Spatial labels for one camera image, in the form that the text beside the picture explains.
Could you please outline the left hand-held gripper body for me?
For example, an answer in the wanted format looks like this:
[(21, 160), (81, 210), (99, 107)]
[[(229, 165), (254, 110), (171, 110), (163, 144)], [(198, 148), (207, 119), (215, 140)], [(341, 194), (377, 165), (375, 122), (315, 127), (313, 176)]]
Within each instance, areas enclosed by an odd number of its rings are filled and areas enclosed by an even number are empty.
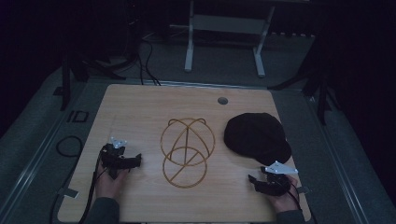
[(124, 158), (126, 140), (110, 138), (110, 142), (105, 144), (100, 151), (102, 165), (107, 168), (109, 175), (116, 179), (118, 170), (131, 169), (134, 167), (133, 158)]

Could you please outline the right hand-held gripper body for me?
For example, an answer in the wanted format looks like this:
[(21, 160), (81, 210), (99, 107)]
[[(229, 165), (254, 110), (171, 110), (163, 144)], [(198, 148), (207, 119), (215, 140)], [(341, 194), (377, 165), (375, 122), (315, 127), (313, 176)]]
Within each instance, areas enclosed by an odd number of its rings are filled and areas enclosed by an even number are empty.
[(266, 181), (260, 185), (261, 192), (270, 196), (281, 196), (290, 190), (291, 183), (287, 175), (297, 175), (298, 170), (279, 161), (269, 166), (263, 166), (261, 171), (266, 176)]

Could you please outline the person's right hand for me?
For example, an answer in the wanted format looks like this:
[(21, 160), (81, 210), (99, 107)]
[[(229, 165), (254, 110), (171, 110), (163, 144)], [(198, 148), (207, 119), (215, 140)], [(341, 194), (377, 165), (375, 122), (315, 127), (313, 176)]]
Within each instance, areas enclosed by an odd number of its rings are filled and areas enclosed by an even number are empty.
[(290, 190), (281, 196), (268, 196), (267, 199), (270, 204), (274, 207), (277, 213), (285, 212), (289, 210), (300, 210), (299, 195), (297, 192), (298, 181), (288, 175), (291, 187)]

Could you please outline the person's left hand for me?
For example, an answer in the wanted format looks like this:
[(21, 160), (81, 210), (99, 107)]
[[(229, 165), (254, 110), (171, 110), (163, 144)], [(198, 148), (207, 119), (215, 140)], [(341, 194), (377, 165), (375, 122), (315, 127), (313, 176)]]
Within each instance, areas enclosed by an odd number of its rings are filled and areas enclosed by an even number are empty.
[(120, 170), (116, 179), (113, 179), (102, 164), (97, 168), (98, 176), (95, 183), (95, 194), (97, 198), (110, 198), (116, 200), (121, 193), (128, 170)]

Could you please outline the black cap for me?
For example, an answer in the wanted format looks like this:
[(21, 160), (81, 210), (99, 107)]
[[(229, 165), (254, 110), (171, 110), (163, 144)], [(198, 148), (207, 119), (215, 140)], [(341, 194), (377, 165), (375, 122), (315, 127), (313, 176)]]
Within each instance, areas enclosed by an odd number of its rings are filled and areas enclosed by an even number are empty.
[(227, 122), (224, 144), (238, 155), (271, 165), (291, 157), (282, 124), (268, 113), (244, 113)]

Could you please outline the black tripod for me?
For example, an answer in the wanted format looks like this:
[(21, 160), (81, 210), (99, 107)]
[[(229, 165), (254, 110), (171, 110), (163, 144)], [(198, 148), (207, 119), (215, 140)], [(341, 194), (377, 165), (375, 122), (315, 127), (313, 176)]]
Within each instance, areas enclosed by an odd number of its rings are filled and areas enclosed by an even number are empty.
[(71, 73), (75, 75), (77, 81), (86, 82), (89, 78), (86, 67), (91, 67), (106, 77), (125, 80), (125, 77), (116, 75), (114, 71), (130, 65), (132, 62), (132, 59), (126, 59), (124, 62), (105, 66), (79, 52), (65, 54), (62, 59), (62, 86), (54, 92), (54, 95), (62, 97), (61, 111), (66, 110), (71, 100)]
[(336, 104), (328, 91), (331, 73), (332, 68), (329, 65), (302, 64), (294, 77), (275, 86), (270, 86), (268, 90), (281, 91), (305, 79), (306, 83), (302, 88), (302, 94), (306, 97), (313, 97), (318, 92), (317, 116), (320, 123), (325, 125), (325, 111), (330, 109), (327, 97), (330, 97)]

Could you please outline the white metal stand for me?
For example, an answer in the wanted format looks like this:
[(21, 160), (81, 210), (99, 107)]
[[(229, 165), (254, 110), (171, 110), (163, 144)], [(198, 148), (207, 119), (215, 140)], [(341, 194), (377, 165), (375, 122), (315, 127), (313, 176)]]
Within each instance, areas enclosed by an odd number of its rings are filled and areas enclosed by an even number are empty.
[(262, 61), (262, 48), (265, 38), (268, 35), (270, 24), (276, 8), (269, 7), (269, 11), (266, 13), (265, 19), (246, 19), (196, 14), (194, 12), (194, 0), (189, 1), (188, 46), (185, 57), (184, 71), (190, 72), (192, 69), (194, 53), (193, 33), (195, 30), (200, 30), (258, 35), (260, 37), (260, 41), (255, 47), (252, 48), (252, 52), (258, 77), (265, 77), (264, 65)]

